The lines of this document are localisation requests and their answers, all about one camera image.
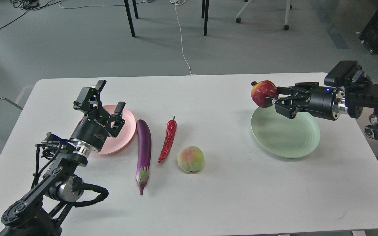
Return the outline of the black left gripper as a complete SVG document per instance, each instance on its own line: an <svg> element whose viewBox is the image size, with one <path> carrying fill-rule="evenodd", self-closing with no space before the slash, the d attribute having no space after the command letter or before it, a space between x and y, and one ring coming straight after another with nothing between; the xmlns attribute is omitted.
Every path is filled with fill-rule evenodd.
<svg viewBox="0 0 378 236"><path fill-rule="evenodd" d="M113 106L113 113L102 107L100 93L106 83L106 80L99 80L95 87L83 87L73 102L73 109L85 116L79 121L70 140L85 142L93 146L95 151L101 151L107 137L117 137L125 124L125 102Z"/></svg>

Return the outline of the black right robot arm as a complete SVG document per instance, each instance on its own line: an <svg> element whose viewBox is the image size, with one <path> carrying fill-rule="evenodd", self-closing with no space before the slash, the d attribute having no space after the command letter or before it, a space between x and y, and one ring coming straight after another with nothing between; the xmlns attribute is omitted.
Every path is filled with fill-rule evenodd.
<svg viewBox="0 0 378 236"><path fill-rule="evenodd" d="M324 86L318 82L299 82L290 87L277 87L277 90L283 97L267 96L265 101L289 119L299 112L332 121L341 114L357 119L363 108L371 108L370 125L364 132L367 137L378 140L378 84L372 82L355 60L338 62L324 78Z"/></svg>

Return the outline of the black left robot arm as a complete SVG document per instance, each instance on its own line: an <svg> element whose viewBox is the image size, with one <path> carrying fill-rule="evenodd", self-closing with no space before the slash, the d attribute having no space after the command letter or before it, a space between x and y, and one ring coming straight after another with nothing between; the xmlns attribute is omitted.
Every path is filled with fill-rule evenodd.
<svg viewBox="0 0 378 236"><path fill-rule="evenodd" d="M61 224L73 207L107 198L106 188L85 183L74 173L78 166L87 165L91 153L101 151L108 137L117 137L125 124L125 102L119 102L113 114L102 106L100 93L105 84L99 80L94 87L81 89L73 108L83 118L69 139L48 132L36 144L36 158L45 157L48 162L36 167L30 191L3 213L5 227L0 236L60 236Z"/></svg>

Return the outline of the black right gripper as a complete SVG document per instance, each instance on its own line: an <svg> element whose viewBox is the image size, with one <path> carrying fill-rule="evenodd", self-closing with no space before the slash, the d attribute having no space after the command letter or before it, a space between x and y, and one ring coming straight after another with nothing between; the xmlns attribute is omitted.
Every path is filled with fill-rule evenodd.
<svg viewBox="0 0 378 236"><path fill-rule="evenodd" d="M314 117L337 120L346 113L345 92L341 88L319 87L319 82L299 82L294 86L277 87L278 93L288 97L266 97L268 105L289 119L298 112L308 112Z"/></svg>

